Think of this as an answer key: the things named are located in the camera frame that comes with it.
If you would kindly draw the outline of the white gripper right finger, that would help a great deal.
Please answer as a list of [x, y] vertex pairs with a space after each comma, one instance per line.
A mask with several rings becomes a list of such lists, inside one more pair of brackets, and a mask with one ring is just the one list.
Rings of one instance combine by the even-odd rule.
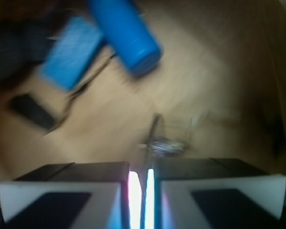
[[282, 229], [286, 176], [239, 159], [154, 162], [157, 229]]

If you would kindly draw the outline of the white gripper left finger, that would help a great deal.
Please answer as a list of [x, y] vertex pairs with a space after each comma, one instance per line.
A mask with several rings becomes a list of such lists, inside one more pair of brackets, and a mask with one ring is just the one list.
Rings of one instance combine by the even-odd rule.
[[49, 164], [0, 183], [7, 229], [127, 229], [129, 164]]

